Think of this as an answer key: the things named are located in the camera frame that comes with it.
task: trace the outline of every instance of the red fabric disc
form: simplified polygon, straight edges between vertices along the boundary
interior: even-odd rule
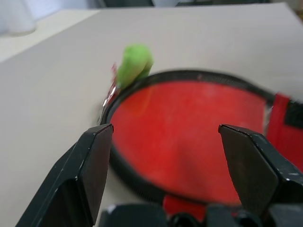
[[[226,85],[171,81],[134,92],[114,112],[113,142],[145,180],[187,198],[239,204],[220,124],[263,132],[266,101]]]

